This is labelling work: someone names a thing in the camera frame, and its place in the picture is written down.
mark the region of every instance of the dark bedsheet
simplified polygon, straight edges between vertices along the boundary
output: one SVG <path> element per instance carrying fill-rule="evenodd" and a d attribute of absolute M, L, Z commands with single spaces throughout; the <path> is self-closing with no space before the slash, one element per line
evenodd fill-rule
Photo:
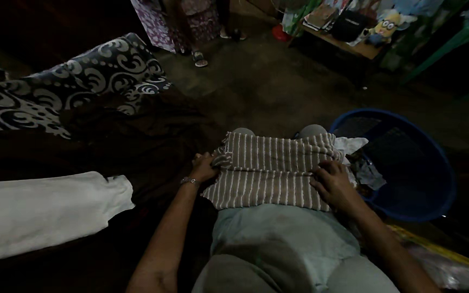
<path fill-rule="evenodd" d="M 0 131 L 0 181 L 64 176 L 96 170 L 124 174 L 135 209 L 117 215 L 93 236 L 0 260 L 0 291 L 124 291 L 195 153 L 215 149 L 224 132 L 174 87 L 147 98 L 143 112 L 114 109 L 114 94 L 61 114 L 66 140 L 34 130 Z M 190 291 L 207 262 L 216 219 L 198 197 L 179 269 L 179 291 Z"/>

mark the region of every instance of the black bag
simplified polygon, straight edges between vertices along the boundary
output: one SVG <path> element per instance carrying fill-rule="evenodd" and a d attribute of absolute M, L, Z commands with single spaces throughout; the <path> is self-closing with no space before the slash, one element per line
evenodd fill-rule
<path fill-rule="evenodd" d="M 352 42 L 363 32 L 367 23 L 367 16 L 345 10 L 336 18 L 329 32 L 336 40 Z"/>

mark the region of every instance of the foot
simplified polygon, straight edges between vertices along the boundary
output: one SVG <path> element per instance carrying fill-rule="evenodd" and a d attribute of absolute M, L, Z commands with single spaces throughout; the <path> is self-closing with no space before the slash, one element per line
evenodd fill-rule
<path fill-rule="evenodd" d="M 207 66 L 207 60 L 204 58 L 204 54 L 199 50 L 194 50 L 191 52 L 193 55 L 193 61 L 195 61 L 195 66 L 197 67 L 204 67 Z"/>
<path fill-rule="evenodd" d="M 231 34 L 227 33 L 225 27 L 222 27 L 222 29 L 220 30 L 220 37 L 222 39 L 232 39 Z M 240 41 L 243 41 L 245 39 L 247 39 L 247 35 L 244 32 L 240 31 Z"/>

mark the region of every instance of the floral dress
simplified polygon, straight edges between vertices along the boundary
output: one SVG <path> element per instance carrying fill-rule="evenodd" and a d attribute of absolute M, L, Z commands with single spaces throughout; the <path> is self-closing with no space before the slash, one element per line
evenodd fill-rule
<path fill-rule="evenodd" d="M 191 49 L 182 33 L 168 24 L 159 0 L 131 0 L 131 3 L 153 46 L 173 53 Z M 220 34 L 218 11 L 212 0 L 183 0 L 182 8 L 197 41 L 204 43 Z"/>

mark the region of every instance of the patterned cushion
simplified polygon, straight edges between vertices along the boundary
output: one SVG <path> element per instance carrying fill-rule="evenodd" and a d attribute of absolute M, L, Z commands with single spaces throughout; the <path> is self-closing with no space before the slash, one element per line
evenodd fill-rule
<path fill-rule="evenodd" d="M 27 128 L 40 128 L 70 138 L 69 132 L 60 124 L 56 110 L 17 97 L 0 85 L 0 130 Z"/>
<path fill-rule="evenodd" d="M 127 101 L 118 110 L 133 115 L 142 94 L 159 93 L 171 83 L 146 43 L 129 33 L 51 69 L 1 85 L 56 111 L 88 103 L 104 93 L 124 94 Z"/>

